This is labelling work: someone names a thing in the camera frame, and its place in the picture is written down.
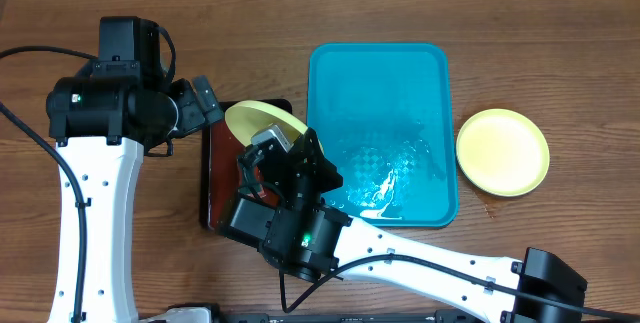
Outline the yellow plate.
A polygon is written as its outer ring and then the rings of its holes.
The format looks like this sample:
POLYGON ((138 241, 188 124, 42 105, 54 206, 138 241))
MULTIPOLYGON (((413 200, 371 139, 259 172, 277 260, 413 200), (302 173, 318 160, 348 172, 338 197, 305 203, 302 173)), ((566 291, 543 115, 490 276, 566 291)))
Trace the yellow plate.
MULTIPOLYGON (((295 141, 303 136, 308 127, 301 120, 275 105, 245 100, 233 104, 224 115, 225 123, 232 135, 245 147, 252 145, 251 137, 271 124, 278 124, 294 146, 295 141)), ((279 151, 287 154, 274 140, 259 144, 264 151, 279 151)))
POLYGON ((477 188, 500 197, 517 197, 537 188, 550 167, 550 150, 541 129, 508 109, 480 111, 463 123, 456 157, 477 188))

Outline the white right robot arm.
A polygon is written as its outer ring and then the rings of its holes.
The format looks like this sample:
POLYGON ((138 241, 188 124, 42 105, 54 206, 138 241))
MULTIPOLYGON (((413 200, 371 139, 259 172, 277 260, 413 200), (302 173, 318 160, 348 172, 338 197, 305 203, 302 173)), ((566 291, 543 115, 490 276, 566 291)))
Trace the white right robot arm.
POLYGON ((314 130, 288 123, 232 125, 245 148, 227 236, 279 271, 311 282, 333 278, 395 285, 483 322, 578 322, 586 281, 557 256, 529 248, 524 260, 476 256, 387 233, 325 204, 343 178, 314 130))

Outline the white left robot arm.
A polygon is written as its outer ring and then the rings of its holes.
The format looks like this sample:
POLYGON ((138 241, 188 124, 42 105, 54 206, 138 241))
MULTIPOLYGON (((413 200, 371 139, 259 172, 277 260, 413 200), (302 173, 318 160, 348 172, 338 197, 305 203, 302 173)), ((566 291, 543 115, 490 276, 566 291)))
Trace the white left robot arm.
POLYGON ((224 113, 203 76, 164 66, 157 23, 104 17, 99 52, 46 100, 61 158, 61 226, 52 322, 136 322, 131 253, 135 189, 145 156, 224 113))

